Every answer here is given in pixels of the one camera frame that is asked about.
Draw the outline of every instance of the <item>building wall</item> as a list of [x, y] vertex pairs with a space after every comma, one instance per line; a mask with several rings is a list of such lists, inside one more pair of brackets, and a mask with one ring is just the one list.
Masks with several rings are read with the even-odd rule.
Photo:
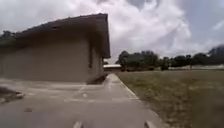
[[103, 75], [102, 58], [94, 48], [92, 50], [92, 57], [93, 57], [92, 68], [89, 68], [90, 80], [96, 79]]
[[89, 69], [88, 52], [84, 39], [25, 48], [3, 56], [1, 74], [13, 79], [85, 82], [102, 73], [96, 51]]

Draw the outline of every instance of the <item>concrete sidewalk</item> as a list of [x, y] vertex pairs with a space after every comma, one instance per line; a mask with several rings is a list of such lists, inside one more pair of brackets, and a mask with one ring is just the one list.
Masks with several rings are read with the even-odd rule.
[[0, 83], [27, 94], [23, 100], [0, 106], [1, 128], [72, 128], [76, 121], [82, 121], [84, 128], [143, 128], [146, 120], [162, 127], [155, 112], [114, 74], [102, 85]]

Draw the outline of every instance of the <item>building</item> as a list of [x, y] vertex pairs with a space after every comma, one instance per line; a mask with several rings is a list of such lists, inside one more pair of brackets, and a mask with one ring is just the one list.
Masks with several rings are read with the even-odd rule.
[[0, 75], [35, 81], [88, 82], [110, 58], [107, 14], [67, 18], [15, 34], [0, 44]]
[[107, 73], [111, 72], [120, 72], [121, 71], [121, 65], [120, 64], [107, 64], [103, 66], [104, 71]]

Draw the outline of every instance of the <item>cloudy sky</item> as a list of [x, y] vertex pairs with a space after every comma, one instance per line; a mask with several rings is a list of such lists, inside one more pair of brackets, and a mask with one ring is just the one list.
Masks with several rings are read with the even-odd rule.
[[206, 52], [224, 43], [224, 0], [0, 0], [0, 31], [108, 13], [112, 59], [122, 50], [161, 56]]

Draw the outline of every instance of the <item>lawn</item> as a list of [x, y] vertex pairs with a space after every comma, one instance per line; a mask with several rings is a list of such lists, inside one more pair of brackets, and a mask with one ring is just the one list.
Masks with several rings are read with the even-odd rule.
[[224, 71], [122, 72], [120, 79], [171, 128], [223, 128]]

